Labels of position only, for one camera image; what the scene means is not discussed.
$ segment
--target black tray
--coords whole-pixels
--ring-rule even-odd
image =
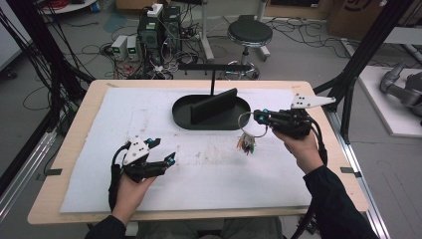
[[[177,125],[185,129],[193,130],[236,130],[239,129],[239,115],[250,112],[249,104],[242,98],[236,97],[235,106],[220,114],[204,119],[198,123],[191,122],[191,106],[204,101],[209,95],[190,95],[177,100],[173,105],[173,119]],[[249,121],[250,115],[247,114],[241,118],[241,127]]]

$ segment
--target stool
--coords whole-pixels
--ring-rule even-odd
[[[260,48],[271,42],[273,31],[266,24],[254,19],[239,19],[229,25],[227,36],[233,42],[245,46],[241,61],[230,62],[229,65],[242,64],[252,67],[246,72],[225,72],[227,80],[233,80],[242,77],[248,80],[258,80],[260,78],[260,70],[252,63],[248,62],[249,48]]]

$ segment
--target white mat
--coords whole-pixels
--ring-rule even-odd
[[[109,167],[114,153],[135,135],[161,138],[148,161],[176,151],[176,164],[155,180],[138,210],[194,210],[307,206],[311,196],[296,160],[269,130],[257,138],[254,154],[237,150],[240,130],[186,130],[171,108],[186,95],[209,89],[109,89],[72,173],[61,212],[107,212]],[[286,90],[239,90],[251,110],[287,109]],[[247,130],[265,128],[250,119]],[[123,152],[117,159],[121,162]]]
[[[366,67],[360,74],[363,88],[366,89],[372,104],[391,135],[422,137],[420,124],[422,118],[412,114],[397,98],[379,90],[382,77],[390,70],[391,68]],[[420,70],[403,69],[400,79],[395,84],[404,88],[407,77],[419,72]]]

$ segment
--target stool base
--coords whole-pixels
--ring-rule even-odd
[[[230,62],[228,65],[240,65],[239,61]],[[226,80],[251,80],[258,81],[260,79],[260,70],[252,63],[248,62],[246,65],[251,66],[251,70],[244,72],[223,72]]]

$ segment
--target floor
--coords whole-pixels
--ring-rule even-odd
[[[112,42],[116,36],[135,33],[137,16],[119,13],[110,7],[97,14],[89,10],[64,14],[60,19],[64,23],[63,30],[70,45],[90,73],[97,79],[111,79],[112,68],[109,60],[95,53],[99,46]],[[227,21],[233,19],[215,18],[208,21],[209,29],[212,30],[210,36],[214,36],[210,38],[210,44],[215,55],[215,64],[226,64],[240,59],[241,56],[242,48],[224,37]],[[274,30],[273,40],[268,45],[272,56],[263,62],[258,54],[250,54],[251,62],[261,70],[262,80],[308,81],[316,87],[336,77],[347,64],[347,53],[338,41],[326,41],[329,47],[323,47],[321,42],[318,42],[319,39],[329,38],[324,22],[310,24],[306,21],[289,21],[276,25],[281,31]],[[308,44],[298,42],[302,41],[298,30],[300,25]],[[60,40],[58,42],[61,47],[64,46]],[[65,48],[62,48],[62,51],[69,53]],[[402,60],[413,68],[421,68],[421,65],[397,45],[381,47],[369,65],[392,66]],[[18,77],[9,79],[4,74],[0,77],[0,173],[6,170],[32,134],[47,112],[45,107],[48,105],[47,91],[37,90],[43,85],[37,80],[35,71],[27,59],[20,56],[11,66],[18,73]],[[188,75],[185,75],[179,71],[173,75],[174,79],[210,79],[210,75],[205,76],[203,72],[188,72]],[[341,116],[341,105],[338,113]],[[355,87],[349,130],[354,153],[390,237],[421,238],[422,205],[418,202],[422,198],[422,189],[418,182],[422,180],[422,139],[390,136],[360,84]],[[53,156],[62,140],[63,137],[59,136],[33,179],[1,222],[2,238],[83,238],[88,232],[88,227],[82,224],[34,226],[26,220],[43,184],[43,181],[37,180],[36,177],[42,173],[47,160]],[[297,220],[297,217],[282,219],[287,237],[293,234]],[[311,236],[306,232],[304,238],[318,236]]]

